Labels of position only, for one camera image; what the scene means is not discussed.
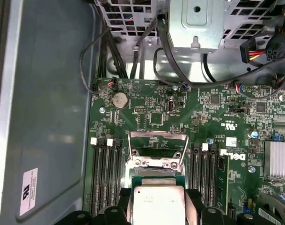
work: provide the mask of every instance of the chipset heatsink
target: chipset heatsink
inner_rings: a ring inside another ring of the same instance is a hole
[[[264,175],[285,179],[285,142],[265,142]]]

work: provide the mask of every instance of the red wire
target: red wire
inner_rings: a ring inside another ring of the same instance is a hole
[[[257,51],[257,52],[250,52],[249,55],[255,56],[255,55],[261,55],[264,51]]]

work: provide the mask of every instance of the ul label sticker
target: ul label sticker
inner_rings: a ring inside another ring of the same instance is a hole
[[[33,170],[25,172],[23,175],[20,216],[35,206],[37,173],[38,168],[35,168]]]

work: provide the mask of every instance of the ventilation grille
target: ventilation grille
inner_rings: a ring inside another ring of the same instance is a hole
[[[108,0],[100,6],[107,24],[112,27],[114,36],[136,38],[148,28],[157,11],[165,12],[168,8],[166,0]],[[249,39],[258,33],[264,20],[281,14],[282,5],[270,10],[274,0],[231,0],[225,3],[224,39]],[[150,36],[157,36],[154,29]]]
[[[115,36],[141,36],[153,20],[157,8],[155,0],[154,4],[150,0],[133,1],[112,0],[100,5],[104,19],[115,31]],[[157,36],[156,30],[149,36]]]

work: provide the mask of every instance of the side panel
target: side panel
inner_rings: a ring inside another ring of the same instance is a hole
[[[51,225],[82,209],[90,96],[78,60],[99,23],[81,0],[12,0],[8,33],[10,24],[15,32],[4,61],[12,69],[4,71],[0,99],[0,161],[6,157],[1,225]],[[89,62],[88,53],[87,75],[96,67]],[[23,175],[36,168],[35,206],[20,215]]]

